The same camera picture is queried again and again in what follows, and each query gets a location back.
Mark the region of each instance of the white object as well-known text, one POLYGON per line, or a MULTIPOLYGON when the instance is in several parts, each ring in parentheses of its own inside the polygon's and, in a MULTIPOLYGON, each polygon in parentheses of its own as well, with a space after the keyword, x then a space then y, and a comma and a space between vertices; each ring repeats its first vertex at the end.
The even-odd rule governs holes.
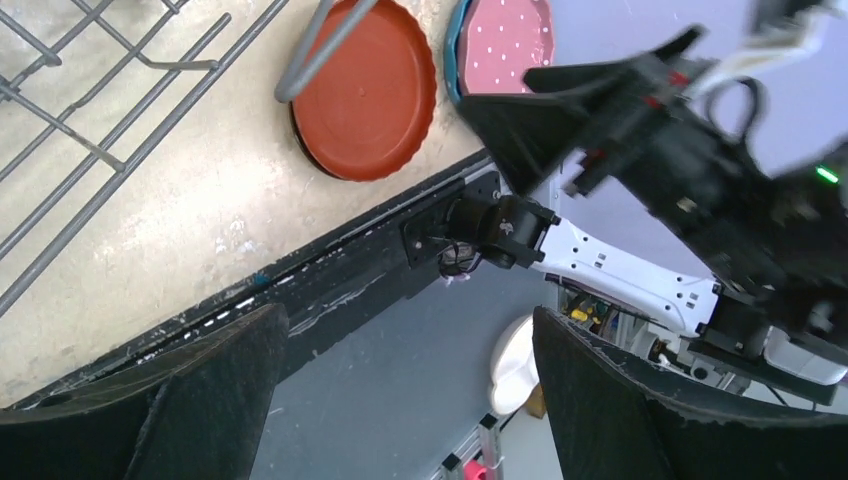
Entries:
POLYGON ((763 356, 773 367, 820 385, 833 385, 848 367, 814 355, 791 343, 786 332, 772 328, 763 356))
POLYGON ((533 355, 533 315, 513 322, 495 344, 489 401, 498 415, 515 412, 539 384, 533 355))
POLYGON ((798 13, 781 28, 746 37, 736 52, 722 59, 684 94, 697 98, 735 78, 758 75, 810 57, 821 48, 830 17, 845 17, 846 12, 848 1, 824 1, 798 13))
POLYGON ((654 343, 660 337, 648 328, 648 324, 642 325, 633 337, 633 343, 630 344, 630 353, 639 358, 648 358, 651 349, 654 348, 654 343))

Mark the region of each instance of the black countertop edge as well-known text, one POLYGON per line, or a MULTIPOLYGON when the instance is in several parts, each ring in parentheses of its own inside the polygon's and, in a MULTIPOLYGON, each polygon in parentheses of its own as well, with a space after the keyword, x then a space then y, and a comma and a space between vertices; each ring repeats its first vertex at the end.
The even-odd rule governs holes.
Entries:
POLYGON ((271 301, 282 302, 291 325, 282 380, 373 316, 438 278, 435 267, 408 267, 399 224, 417 200, 491 164, 483 150, 470 155, 10 408, 31 408, 51 395, 140 364, 271 301))

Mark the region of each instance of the red plastic lid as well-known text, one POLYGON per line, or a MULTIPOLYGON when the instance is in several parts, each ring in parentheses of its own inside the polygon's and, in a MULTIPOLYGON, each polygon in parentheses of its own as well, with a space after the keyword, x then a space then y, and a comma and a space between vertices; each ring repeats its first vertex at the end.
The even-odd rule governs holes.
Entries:
MULTIPOLYGON (((316 46, 356 0, 330 10, 316 46)), ((355 181, 386 177, 421 148, 436 106, 427 38, 391 0, 379 0, 292 102, 302 146, 328 173, 355 181)))

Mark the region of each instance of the green led light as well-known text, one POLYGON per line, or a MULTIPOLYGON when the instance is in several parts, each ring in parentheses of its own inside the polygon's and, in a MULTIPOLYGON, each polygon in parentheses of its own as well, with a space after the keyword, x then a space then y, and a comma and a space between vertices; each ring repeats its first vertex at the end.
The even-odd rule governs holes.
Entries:
POLYGON ((824 167, 816 167, 816 173, 819 174, 820 177, 824 178, 830 183, 839 183, 839 177, 836 176, 835 173, 824 167))

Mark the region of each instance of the dish rack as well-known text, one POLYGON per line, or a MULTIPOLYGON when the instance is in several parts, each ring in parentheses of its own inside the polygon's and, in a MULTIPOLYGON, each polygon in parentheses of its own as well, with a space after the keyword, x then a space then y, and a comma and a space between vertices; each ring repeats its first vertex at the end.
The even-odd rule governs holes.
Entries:
MULTIPOLYGON (((288 0, 274 0, 270 2, 264 12, 250 25, 242 35, 229 47, 226 52, 217 59, 198 59, 204 48, 209 45, 218 34, 224 30, 232 17, 225 13, 215 21, 206 32, 201 35, 185 54, 178 59, 151 59, 143 50, 160 30, 189 3, 190 0, 159 0, 164 8, 158 21, 144 34, 136 43, 131 42, 127 36, 122 34, 113 23, 110 23, 104 12, 115 3, 115 0, 100 0, 94 4, 93 0, 67 0, 78 8, 83 16, 69 30, 67 30, 55 43, 46 45, 38 36, 19 23, 12 14, 3 10, 0 4, 0 29, 7 28, 15 36, 25 42, 31 51, 38 56, 35 61, 10 77, 0 72, 0 108, 3 103, 14 102, 26 109, 30 114, 41 119, 45 127, 32 139, 22 150, 17 153, 4 152, 5 155, 14 154, 7 164, 0 163, 0 188, 8 177, 22 164, 24 164, 34 151, 39 149, 51 136, 57 134, 66 135, 78 145, 88 151, 80 163, 74 168, 40 203, 24 218, 19 225, 14 226, 5 237, 0 237, 0 267, 3 259, 15 249, 20 242, 41 222, 48 213, 59 205, 65 196, 74 189, 74 186, 86 176, 86 174, 97 164, 107 165, 111 170, 111 176, 102 184, 79 211, 67 222, 59 233, 47 244, 47 246, 35 257, 35 259, 23 270, 23 272, 2 291, 0 290, 0 317, 2 317, 24 292, 35 282, 35 280, 47 269, 71 240, 85 227, 91 218, 109 201, 115 192, 144 162, 148 155, 162 142, 171 132, 176 124, 188 113, 188 111, 204 96, 204 94, 215 84, 215 82, 227 71, 236 59, 247 49, 256 37, 286 6, 288 0), (43 68, 63 68, 63 51, 73 46, 74 41, 88 28, 100 28, 112 40, 120 44, 126 50, 126 54, 118 61, 99 81, 97 81, 84 95, 76 101, 67 104, 67 107, 58 115, 48 113, 47 109, 40 106, 36 101, 28 98, 21 92, 21 86, 27 82, 36 72, 43 68), (78 110, 91 102, 109 83, 131 62, 140 62, 146 68, 161 70, 162 77, 141 98, 141 100, 130 109, 130 111, 109 131, 99 142, 86 138, 72 128, 68 119, 78 110), (202 78, 189 90, 187 95, 180 100, 176 106, 164 117, 164 119, 153 129, 153 131, 141 141, 132 153, 126 158, 117 158, 110 153, 110 148, 121 138, 121 136, 133 125, 133 123, 148 109, 148 107, 168 89, 177 76, 184 71, 204 71, 202 78)), ((312 76, 327 60, 332 51, 344 41, 346 36, 353 30, 355 25, 364 17, 377 0, 362 0, 354 9, 350 17, 331 36, 329 41, 314 52, 312 58, 307 62, 307 54, 312 49, 320 26, 327 16, 327 12, 333 4, 333 0, 322 0, 319 2, 315 14, 306 27, 299 45, 296 47, 293 60, 280 79, 273 94, 280 102, 288 102, 294 98, 309 82, 312 76)), ((2 198, 0 202, 14 201, 14 198, 2 198)))

